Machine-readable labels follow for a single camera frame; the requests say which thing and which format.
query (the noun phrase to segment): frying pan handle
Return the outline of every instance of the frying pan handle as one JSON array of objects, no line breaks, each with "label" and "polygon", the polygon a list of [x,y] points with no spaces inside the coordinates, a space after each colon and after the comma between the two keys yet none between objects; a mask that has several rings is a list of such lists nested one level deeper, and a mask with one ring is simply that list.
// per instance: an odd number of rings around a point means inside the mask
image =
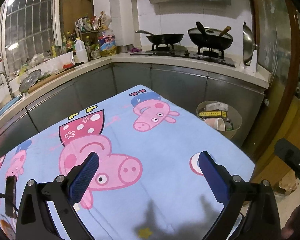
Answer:
[{"label": "frying pan handle", "polygon": [[231,30],[231,27],[227,26],[226,28],[224,28],[222,30],[222,32],[219,34],[219,36],[221,37],[221,36],[225,35],[229,30]]},{"label": "frying pan handle", "polygon": [[142,31],[142,30],[135,31],[135,33],[142,33],[142,34],[148,34],[148,35],[154,36],[153,33],[150,33],[150,32],[147,32],[147,31]]},{"label": "frying pan handle", "polygon": [[195,24],[197,25],[198,30],[202,33],[202,36],[205,38],[205,40],[207,40],[208,35],[201,22],[196,22]]}]

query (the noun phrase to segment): gas stove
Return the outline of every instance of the gas stove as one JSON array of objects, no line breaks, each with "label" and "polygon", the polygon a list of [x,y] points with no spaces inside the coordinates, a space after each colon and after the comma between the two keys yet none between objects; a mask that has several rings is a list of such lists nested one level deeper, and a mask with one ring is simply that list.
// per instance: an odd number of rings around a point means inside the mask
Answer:
[{"label": "gas stove", "polygon": [[131,56],[168,56],[168,57],[182,57],[204,60],[208,62],[214,62],[222,65],[227,65],[230,67],[235,67],[232,59],[224,57],[223,51],[212,51],[203,50],[203,52],[194,53],[188,50],[176,50],[173,44],[170,46],[152,46],[152,50],[140,51],[132,53]]}]

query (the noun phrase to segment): blue tablecloth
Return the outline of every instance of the blue tablecloth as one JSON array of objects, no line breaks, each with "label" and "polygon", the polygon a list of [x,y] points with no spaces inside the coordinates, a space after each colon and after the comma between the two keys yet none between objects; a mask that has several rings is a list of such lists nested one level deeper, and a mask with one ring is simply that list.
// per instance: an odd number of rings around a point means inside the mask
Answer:
[{"label": "blue tablecloth", "polygon": [[[96,240],[200,240],[223,208],[197,166],[197,153],[204,150],[231,175],[250,179],[254,164],[231,141],[139,85],[7,153],[0,159],[0,193],[6,176],[16,175],[18,207],[29,179],[53,181],[94,151],[99,169],[74,207]],[[69,239],[52,203],[49,208],[61,237]],[[15,220],[4,213],[0,200],[1,224],[14,230]]]}]

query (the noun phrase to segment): blue gripper pad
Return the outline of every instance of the blue gripper pad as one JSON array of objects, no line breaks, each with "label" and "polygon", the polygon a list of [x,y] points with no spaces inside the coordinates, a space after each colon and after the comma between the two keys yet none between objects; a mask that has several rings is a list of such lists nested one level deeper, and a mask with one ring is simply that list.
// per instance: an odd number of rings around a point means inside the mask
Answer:
[{"label": "blue gripper pad", "polygon": [[[205,179],[207,180],[216,200],[226,206],[229,201],[229,188],[228,184],[224,181],[224,178],[219,173],[220,168],[223,166],[217,165],[211,158],[209,153],[204,151],[199,155],[199,167]],[[222,171],[228,173],[226,168],[222,169]]]},{"label": "blue gripper pad", "polygon": [[80,165],[80,168],[81,170],[74,178],[68,190],[68,200],[71,206],[80,202],[94,174],[97,172],[99,168],[98,154],[91,152]]}]

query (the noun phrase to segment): smartphone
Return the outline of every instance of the smartphone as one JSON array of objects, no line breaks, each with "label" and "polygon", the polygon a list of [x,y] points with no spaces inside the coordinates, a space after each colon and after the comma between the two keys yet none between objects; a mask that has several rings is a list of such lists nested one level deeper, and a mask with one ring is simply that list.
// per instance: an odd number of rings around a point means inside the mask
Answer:
[{"label": "smartphone", "polygon": [[[8,176],[6,181],[6,197],[16,205],[16,184],[17,184],[17,177],[16,176]],[[7,199],[5,200],[5,208],[6,208],[6,215],[11,218],[17,218],[17,213],[15,208],[10,204],[10,201]]]}]

